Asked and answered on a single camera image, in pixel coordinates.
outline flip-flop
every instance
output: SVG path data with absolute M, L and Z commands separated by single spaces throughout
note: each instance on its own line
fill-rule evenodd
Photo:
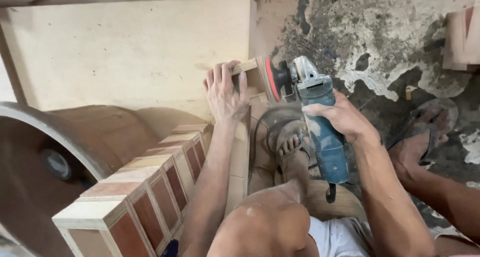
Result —
M 295 149 L 289 151 L 288 153 L 280 156 L 278 154 L 278 151 L 280 147 L 283 145 L 283 143 L 290 139 L 293 135 L 297 135 L 298 140 L 300 141 L 300 145 L 297 146 Z M 288 159 L 298 150 L 303 149 L 310 160 L 310 145 L 305 142 L 303 137 L 308 137 L 308 131 L 307 131 L 307 124 L 301 120 L 295 120 L 291 121 L 288 124 L 286 124 L 282 130 L 280 131 L 277 140 L 276 140 L 276 163 L 277 166 L 284 166 L 284 163 L 288 161 Z
M 410 125 L 412 125 L 412 123 L 415 123 L 415 120 L 422 117 L 427 111 L 427 109 L 430 109 L 430 108 L 435 108 L 440 111 L 432 119 L 430 119 L 429 124 L 419 125 L 411 128 Z M 448 111 L 448 117 L 447 117 L 448 124 L 445 129 L 443 129 L 442 131 L 439 131 L 437 128 L 437 125 L 435 124 L 435 119 L 444 110 Z M 402 129 L 392 139 L 392 141 L 390 141 L 386 146 L 387 150 L 391 149 L 394 145 L 396 145 L 397 143 L 399 143 L 400 141 L 406 138 L 409 138 L 418 134 L 422 134 L 427 130 L 429 130 L 430 137 L 428 142 L 428 148 L 427 148 L 427 151 L 423 154 L 423 156 L 420 159 L 420 160 L 424 160 L 435 148 L 435 145 L 438 141 L 438 137 L 449 133 L 453 129 L 453 127 L 455 126 L 455 123 L 457 123 L 458 117 L 459 117 L 459 109 L 457 108 L 457 105 L 455 104 L 455 102 L 453 102 L 451 99 L 436 98 L 436 99 L 429 100 L 423 103 L 422 105 L 420 105 L 420 107 L 411 111 L 410 116 L 408 117 L 406 122 L 403 124 Z

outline person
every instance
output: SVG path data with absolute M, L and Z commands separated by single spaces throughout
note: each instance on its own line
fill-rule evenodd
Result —
M 238 63 L 215 65 L 203 81 L 215 127 L 185 218 L 179 256 L 480 254 L 476 244 L 480 243 L 480 221 L 475 220 L 480 192 L 418 164 L 432 146 L 446 142 L 446 133 L 456 119 L 454 109 L 442 101 L 413 112 L 388 151 L 375 127 L 343 94 L 334 92 L 334 106 L 303 107 L 309 116 L 329 119 L 354 148 L 368 222 L 354 217 L 320 221 L 310 216 L 305 206 L 311 183 L 305 149 L 309 140 L 298 134 L 284 135 L 278 142 L 277 162 L 285 183 L 249 195 L 224 219 L 234 134 L 249 106 L 244 72 L 239 75 L 239 92 L 232 89 L 231 69 Z M 438 211 L 469 240 L 456 236 L 435 239 L 405 190 Z

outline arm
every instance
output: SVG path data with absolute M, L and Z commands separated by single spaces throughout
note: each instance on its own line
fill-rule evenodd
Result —
M 231 69 L 239 63 L 231 61 L 217 64 L 207 72 L 207 78 L 203 81 L 215 127 L 205 163 L 195 184 L 195 195 L 185 217 L 179 256 L 207 256 L 223 221 L 233 140 L 237 125 L 246 115 L 249 105 L 245 72 L 239 77 L 240 93 L 233 88 Z
M 303 107 L 308 115 L 324 116 L 352 144 L 362 196 L 378 256 L 436 256 L 434 238 L 400 184 L 375 127 L 334 91 L 335 105 Z

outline leg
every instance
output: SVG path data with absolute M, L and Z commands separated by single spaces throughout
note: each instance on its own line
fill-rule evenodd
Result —
M 228 249 L 233 256 L 293 256 L 305 250 L 310 217 L 302 202 L 307 194 L 308 155 L 298 149 L 290 153 L 299 145 L 298 138 L 291 137 L 278 151 L 280 157 L 290 154 L 281 165 L 286 183 L 243 199 L 225 218 L 211 250 Z
M 447 118 L 447 110 L 430 109 L 412 126 L 434 120 L 440 133 L 436 144 L 439 145 L 448 139 L 444 131 L 448 125 Z M 427 151 L 429 134 L 427 131 L 406 138 L 389 150 L 398 179 L 406 191 L 432 207 L 455 228 L 478 244 L 480 243 L 480 222 L 476 219 L 480 216 L 480 203 L 478 202 L 480 191 L 433 174 L 418 164 L 420 158 Z

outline dirty floor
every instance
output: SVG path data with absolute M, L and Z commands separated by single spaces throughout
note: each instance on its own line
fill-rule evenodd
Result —
M 473 0 L 257 0 L 262 55 L 307 55 L 388 141 L 423 102 L 451 98 L 459 118 L 429 171 L 480 189 L 480 76 L 442 69 L 445 15 Z M 410 86 L 411 100 L 405 89 Z M 347 186 L 359 198 L 359 177 Z M 427 225 L 453 227 L 414 198 Z

